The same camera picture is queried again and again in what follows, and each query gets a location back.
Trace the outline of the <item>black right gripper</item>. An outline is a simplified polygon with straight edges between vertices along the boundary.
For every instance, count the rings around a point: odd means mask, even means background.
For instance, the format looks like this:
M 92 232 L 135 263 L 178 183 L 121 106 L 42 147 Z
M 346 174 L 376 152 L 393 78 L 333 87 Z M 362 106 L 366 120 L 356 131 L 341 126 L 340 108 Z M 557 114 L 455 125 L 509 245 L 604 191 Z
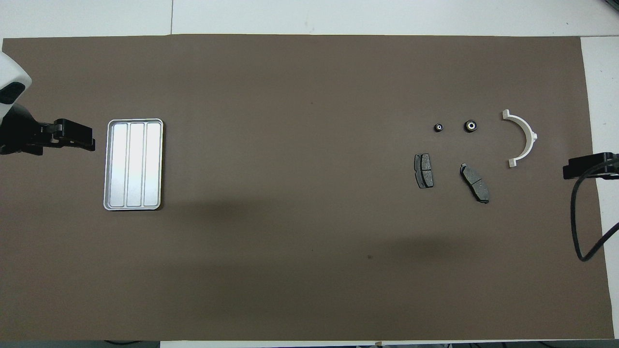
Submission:
M 603 166 L 593 171 L 591 167 L 603 163 Z M 563 167 L 563 179 L 575 180 L 583 178 L 619 178 L 619 155 L 612 152 L 574 157 L 568 160 L 569 167 Z

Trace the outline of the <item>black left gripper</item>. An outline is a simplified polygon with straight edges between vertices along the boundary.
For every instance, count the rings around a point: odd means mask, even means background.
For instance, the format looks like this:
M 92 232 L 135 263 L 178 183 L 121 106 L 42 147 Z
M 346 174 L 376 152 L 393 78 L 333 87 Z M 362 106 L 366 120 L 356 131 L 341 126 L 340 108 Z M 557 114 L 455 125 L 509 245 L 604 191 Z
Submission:
M 53 142 L 53 134 L 62 143 Z M 73 147 L 93 152 L 96 141 L 90 127 L 64 118 L 56 119 L 53 124 L 38 122 L 24 106 L 12 106 L 1 123 L 0 154 L 42 156 L 44 147 Z

